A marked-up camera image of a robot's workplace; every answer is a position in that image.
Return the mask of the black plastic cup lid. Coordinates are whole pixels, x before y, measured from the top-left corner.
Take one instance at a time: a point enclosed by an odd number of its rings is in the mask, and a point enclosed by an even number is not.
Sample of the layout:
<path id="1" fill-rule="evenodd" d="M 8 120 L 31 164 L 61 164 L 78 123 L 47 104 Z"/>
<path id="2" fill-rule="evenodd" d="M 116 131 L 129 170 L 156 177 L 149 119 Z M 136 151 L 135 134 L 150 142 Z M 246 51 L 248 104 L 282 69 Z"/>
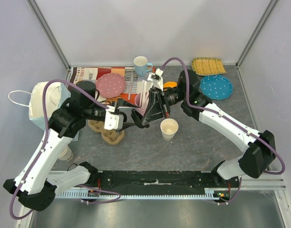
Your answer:
<path id="1" fill-rule="evenodd" d="M 131 110 L 131 117 L 138 128 L 145 128 L 146 126 L 142 124 L 142 115 L 136 110 Z"/>

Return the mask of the white paper coffee cup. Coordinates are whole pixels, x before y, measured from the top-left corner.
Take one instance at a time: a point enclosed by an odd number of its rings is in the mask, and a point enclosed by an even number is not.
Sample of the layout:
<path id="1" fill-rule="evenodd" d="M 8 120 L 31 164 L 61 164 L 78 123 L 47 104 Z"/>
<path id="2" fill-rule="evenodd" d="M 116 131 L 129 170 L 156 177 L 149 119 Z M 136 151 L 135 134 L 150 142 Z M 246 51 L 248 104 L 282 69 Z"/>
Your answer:
<path id="1" fill-rule="evenodd" d="M 174 135 L 178 131 L 178 128 L 179 125 L 177 121 L 172 118 L 164 119 L 160 124 L 162 137 L 168 141 L 173 139 Z"/>

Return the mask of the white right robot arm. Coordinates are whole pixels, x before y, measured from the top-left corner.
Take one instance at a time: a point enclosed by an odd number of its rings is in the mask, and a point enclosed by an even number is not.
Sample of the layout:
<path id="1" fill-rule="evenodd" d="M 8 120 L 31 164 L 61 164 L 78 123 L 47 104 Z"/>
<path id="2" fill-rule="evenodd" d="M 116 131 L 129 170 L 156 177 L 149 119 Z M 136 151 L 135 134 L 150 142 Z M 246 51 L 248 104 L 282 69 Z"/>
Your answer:
<path id="1" fill-rule="evenodd" d="M 144 114 L 132 111 L 132 118 L 139 128 L 149 127 L 150 122 L 168 119 L 170 107 L 181 102 L 184 113 L 224 135 L 242 152 L 229 161 L 219 163 L 211 175 L 212 184 L 222 187 L 229 179 L 247 175 L 257 179 L 263 173 L 272 174 L 268 167 L 276 158 L 274 135 L 268 130 L 259 132 L 221 110 L 212 100 L 199 91 L 200 81 L 191 70 L 183 70 L 175 88 L 166 91 L 162 86 L 162 71 L 149 73 L 149 102 Z"/>

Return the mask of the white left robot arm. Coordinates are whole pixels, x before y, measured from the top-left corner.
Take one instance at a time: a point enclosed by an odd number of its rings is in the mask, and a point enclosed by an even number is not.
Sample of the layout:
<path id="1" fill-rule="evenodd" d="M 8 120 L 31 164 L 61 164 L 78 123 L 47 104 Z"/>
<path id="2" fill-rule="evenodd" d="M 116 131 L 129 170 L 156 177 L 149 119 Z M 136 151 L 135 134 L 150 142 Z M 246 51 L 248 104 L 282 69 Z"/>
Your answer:
<path id="1" fill-rule="evenodd" d="M 91 81 L 80 81 L 74 85 L 62 80 L 72 88 L 70 97 L 48 117 L 45 110 L 46 92 L 55 82 L 57 80 L 51 80 L 44 86 L 42 107 L 45 131 L 38 148 L 20 175 L 3 184 L 13 199 L 18 199 L 24 207 L 35 211 L 43 211 L 56 195 L 72 187 L 96 185 L 98 170 L 88 162 L 82 162 L 56 177 L 49 176 L 58 157 L 86 126 L 87 120 L 104 121 L 104 129 L 107 130 L 122 131 L 132 126 L 132 123 L 126 122 L 126 115 L 117 106 L 106 106 L 95 99 L 96 85 Z"/>

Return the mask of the pink straw holder cup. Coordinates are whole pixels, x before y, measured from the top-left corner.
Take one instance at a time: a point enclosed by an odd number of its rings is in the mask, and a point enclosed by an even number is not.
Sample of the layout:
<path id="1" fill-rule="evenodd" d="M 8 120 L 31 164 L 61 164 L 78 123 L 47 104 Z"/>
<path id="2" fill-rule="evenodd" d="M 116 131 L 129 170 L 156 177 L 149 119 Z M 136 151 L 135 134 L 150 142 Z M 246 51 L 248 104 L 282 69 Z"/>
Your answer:
<path id="1" fill-rule="evenodd" d="M 135 97 L 136 110 L 143 116 L 146 112 L 146 108 L 149 102 L 149 93 L 146 92 L 145 98 L 141 98 L 141 94 L 137 94 Z"/>

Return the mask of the white wrapped straw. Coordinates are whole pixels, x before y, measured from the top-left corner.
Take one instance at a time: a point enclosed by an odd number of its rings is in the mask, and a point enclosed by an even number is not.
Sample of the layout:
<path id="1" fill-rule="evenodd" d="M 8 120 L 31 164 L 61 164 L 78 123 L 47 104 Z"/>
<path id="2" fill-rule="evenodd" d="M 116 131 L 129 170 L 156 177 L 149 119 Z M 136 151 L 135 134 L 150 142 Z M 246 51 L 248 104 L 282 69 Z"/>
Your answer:
<path id="1" fill-rule="evenodd" d="M 147 81 L 143 80 L 143 92 L 142 92 L 142 102 L 141 107 L 145 108 L 146 106 L 146 97 L 147 97 Z"/>

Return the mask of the brown cardboard cup carrier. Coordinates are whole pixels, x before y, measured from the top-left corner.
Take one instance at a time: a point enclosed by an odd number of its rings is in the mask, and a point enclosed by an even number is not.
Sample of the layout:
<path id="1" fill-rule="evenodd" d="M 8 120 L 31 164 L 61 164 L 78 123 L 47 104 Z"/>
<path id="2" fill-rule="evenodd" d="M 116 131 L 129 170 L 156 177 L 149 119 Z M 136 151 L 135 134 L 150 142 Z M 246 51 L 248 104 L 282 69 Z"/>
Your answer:
<path id="1" fill-rule="evenodd" d="M 117 145 L 120 143 L 124 136 L 125 131 L 117 133 L 116 130 L 107 130 L 104 128 L 103 121 L 88 120 L 88 126 L 96 133 L 100 133 L 103 140 L 110 145 Z"/>

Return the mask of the pink polka dot plate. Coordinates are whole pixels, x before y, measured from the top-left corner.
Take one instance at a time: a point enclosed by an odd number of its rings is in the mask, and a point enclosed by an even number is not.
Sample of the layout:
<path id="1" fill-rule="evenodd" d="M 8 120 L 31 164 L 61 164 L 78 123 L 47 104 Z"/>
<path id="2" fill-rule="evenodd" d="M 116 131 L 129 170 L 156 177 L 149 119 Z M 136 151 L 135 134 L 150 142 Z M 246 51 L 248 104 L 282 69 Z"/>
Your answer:
<path id="1" fill-rule="evenodd" d="M 104 98 L 117 97 L 124 92 L 125 88 L 125 78 L 116 73 L 104 74 L 96 81 L 96 89 Z"/>

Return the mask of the colourful striped placemat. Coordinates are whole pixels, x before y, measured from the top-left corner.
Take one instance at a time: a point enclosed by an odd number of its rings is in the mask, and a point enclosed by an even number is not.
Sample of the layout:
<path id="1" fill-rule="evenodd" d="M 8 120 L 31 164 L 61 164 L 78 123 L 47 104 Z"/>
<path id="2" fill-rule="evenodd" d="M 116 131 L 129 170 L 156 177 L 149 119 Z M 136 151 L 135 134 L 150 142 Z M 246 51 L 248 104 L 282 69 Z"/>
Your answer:
<path id="1" fill-rule="evenodd" d="M 138 76 L 133 66 L 75 67 L 70 82 L 85 89 L 102 105 L 114 105 L 145 109 L 149 102 L 149 89 L 153 83 L 147 76 Z"/>

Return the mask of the orange bowl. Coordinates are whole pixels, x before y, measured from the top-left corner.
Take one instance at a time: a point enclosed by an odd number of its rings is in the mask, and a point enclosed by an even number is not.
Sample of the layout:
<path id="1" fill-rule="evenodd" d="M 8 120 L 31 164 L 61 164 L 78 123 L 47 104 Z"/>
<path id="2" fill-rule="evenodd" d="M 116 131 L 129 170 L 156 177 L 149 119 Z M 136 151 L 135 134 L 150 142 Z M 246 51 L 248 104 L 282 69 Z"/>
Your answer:
<path id="1" fill-rule="evenodd" d="M 176 82 L 173 82 L 173 81 L 171 81 L 171 82 L 165 82 L 163 84 L 163 91 L 166 91 L 169 88 L 175 88 L 175 87 L 177 87 L 177 83 Z"/>

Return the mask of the grey table knife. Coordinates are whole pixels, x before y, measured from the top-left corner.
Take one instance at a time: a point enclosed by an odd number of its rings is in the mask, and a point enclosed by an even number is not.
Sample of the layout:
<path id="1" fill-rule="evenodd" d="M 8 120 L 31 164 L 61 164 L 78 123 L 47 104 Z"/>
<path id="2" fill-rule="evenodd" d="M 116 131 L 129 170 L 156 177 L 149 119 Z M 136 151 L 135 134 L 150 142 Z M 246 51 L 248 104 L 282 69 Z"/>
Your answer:
<path id="1" fill-rule="evenodd" d="M 134 72 L 131 71 L 130 84 L 129 84 L 129 91 L 128 91 L 128 100 L 131 99 L 131 92 L 132 92 L 133 82 L 134 82 Z"/>

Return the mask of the light blue mug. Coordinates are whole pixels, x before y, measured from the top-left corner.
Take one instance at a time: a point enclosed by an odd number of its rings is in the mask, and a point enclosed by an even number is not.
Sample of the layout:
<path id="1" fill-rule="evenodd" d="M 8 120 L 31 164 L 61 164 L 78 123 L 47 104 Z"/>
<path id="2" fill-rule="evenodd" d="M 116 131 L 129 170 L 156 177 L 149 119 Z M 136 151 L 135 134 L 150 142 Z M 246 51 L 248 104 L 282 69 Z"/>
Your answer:
<path id="1" fill-rule="evenodd" d="M 153 69 L 153 64 L 149 63 L 144 56 L 138 56 L 134 59 L 135 72 L 138 76 L 145 76 Z"/>

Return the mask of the yellow woven tray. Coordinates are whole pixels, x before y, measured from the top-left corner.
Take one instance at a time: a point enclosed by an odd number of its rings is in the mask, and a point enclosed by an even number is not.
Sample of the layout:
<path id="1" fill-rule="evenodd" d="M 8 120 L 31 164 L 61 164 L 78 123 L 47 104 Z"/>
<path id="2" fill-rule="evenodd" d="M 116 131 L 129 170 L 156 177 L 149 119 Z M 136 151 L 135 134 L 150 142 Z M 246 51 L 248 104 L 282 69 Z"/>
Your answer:
<path id="1" fill-rule="evenodd" d="M 220 58 L 198 57 L 194 58 L 191 63 L 193 71 L 200 76 L 212 76 L 225 74 L 226 70 Z"/>

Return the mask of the blue polka dot plate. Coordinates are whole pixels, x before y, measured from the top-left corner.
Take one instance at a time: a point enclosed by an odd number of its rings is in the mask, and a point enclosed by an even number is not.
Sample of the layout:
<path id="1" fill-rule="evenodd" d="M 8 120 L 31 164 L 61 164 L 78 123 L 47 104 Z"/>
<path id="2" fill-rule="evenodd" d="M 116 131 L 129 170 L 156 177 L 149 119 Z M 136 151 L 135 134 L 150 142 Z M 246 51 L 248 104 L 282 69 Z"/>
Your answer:
<path id="1" fill-rule="evenodd" d="M 204 76 L 200 82 L 202 93 L 210 99 L 227 99 L 233 93 L 232 83 L 223 75 Z"/>

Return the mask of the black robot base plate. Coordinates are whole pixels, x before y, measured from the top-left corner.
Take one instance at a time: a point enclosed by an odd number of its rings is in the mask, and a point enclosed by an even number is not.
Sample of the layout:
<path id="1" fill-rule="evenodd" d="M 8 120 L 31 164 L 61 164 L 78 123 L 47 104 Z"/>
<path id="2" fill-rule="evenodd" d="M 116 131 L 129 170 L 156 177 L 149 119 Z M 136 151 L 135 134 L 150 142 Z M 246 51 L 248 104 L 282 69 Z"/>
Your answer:
<path id="1" fill-rule="evenodd" d="M 101 171 L 85 185 L 120 194 L 201 194 L 205 188 L 237 188 L 239 178 L 223 180 L 201 171 Z"/>

